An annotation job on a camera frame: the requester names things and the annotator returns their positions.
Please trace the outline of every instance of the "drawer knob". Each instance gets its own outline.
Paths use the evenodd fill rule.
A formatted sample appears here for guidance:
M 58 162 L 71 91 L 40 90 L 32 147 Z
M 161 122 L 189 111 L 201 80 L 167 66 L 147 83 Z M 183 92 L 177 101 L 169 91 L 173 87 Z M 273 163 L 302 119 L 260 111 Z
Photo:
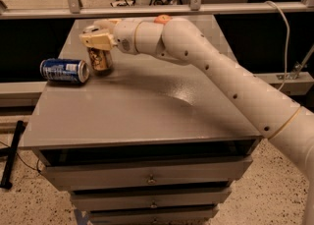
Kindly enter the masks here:
M 158 205 L 156 204 L 155 201 L 153 201 L 153 202 L 151 203 L 151 205 L 150 205 L 150 208 L 151 208 L 151 209 L 156 209 L 157 207 L 158 207 Z
M 149 176 L 149 179 L 147 180 L 147 184 L 148 185 L 155 185 L 157 183 L 157 181 L 154 179 L 154 176 L 151 174 Z

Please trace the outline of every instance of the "blue pepsi can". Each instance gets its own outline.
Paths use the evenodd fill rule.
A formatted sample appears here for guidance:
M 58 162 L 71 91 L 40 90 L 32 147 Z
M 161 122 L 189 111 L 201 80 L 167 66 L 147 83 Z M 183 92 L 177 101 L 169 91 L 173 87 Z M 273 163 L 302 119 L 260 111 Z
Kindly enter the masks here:
M 89 78 L 85 61 L 74 59 L 47 59 L 40 64 L 41 76 L 49 81 L 83 84 Z

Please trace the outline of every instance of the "speckled floor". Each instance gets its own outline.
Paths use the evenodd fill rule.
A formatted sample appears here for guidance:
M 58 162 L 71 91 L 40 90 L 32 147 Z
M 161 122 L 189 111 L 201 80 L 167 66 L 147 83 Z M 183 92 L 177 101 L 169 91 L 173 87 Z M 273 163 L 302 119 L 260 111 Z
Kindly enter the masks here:
M 26 117 L 0 117 L 0 123 L 18 119 Z M 1 134 L 0 141 L 10 144 L 12 137 L 11 133 Z M 37 159 L 32 152 L 19 151 L 19 155 L 28 165 L 36 167 Z M 219 213 L 205 222 L 206 225 L 301 224 L 307 181 L 267 141 L 261 141 L 253 152 L 253 159 L 242 179 L 233 183 L 233 192 L 220 206 Z M 1 173 L 4 165 L 0 160 Z M 12 189 L 0 190 L 1 225 L 77 224 L 69 194 L 58 192 L 18 158 L 11 182 Z M 201 223 L 184 221 L 181 224 Z

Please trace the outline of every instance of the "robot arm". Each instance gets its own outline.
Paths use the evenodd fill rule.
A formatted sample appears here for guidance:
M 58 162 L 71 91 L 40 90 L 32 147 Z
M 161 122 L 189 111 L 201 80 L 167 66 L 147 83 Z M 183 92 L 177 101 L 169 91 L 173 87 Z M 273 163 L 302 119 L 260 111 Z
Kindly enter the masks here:
M 125 53 L 187 63 L 203 72 L 238 110 L 308 178 L 303 224 L 314 223 L 314 114 L 255 77 L 212 46 L 189 20 L 124 20 L 113 29 Z

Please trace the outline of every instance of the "cable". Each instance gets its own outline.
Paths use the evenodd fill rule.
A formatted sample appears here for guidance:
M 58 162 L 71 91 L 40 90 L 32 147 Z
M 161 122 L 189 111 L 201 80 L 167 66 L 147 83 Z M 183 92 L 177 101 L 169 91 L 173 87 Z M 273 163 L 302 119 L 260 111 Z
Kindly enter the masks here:
M 282 90 L 282 88 L 284 87 L 285 83 L 286 83 L 286 78 L 287 78 L 287 66 L 288 66 L 288 42 L 289 42 L 289 38 L 290 38 L 290 26 L 288 25 L 288 20 L 283 12 L 283 10 L 277 6 L 277 4 L 275 2 L 272 1 L 266 1 L 267 4 L 269 4 L 270 6 L 276 8 L 279 13 L 282 15 L 283 20 L 286 24 L 287 27 L 287 36 L 286 36 L 286 46 L 285 46 L 285 73 L 284 73 L 284 79 L 282 82 L 282 85 L 278 88 L 278 90 Z
M 39 169 L 39 159 L 37 160 L 36 168 L 33 168 L 33 167 L 27 165 L 27 164 L 22 160 L 21 156 L 20 156 L 18 153 L 17 153 L 17 156 L 18 156 L 18 158 L 21 159 L 21 161 L 23 162 L 23 164 L 24 164 L 26 167 L 30 168 L 31 170 L 37 171 L 39 174 L 41 174 L 41 170 Z

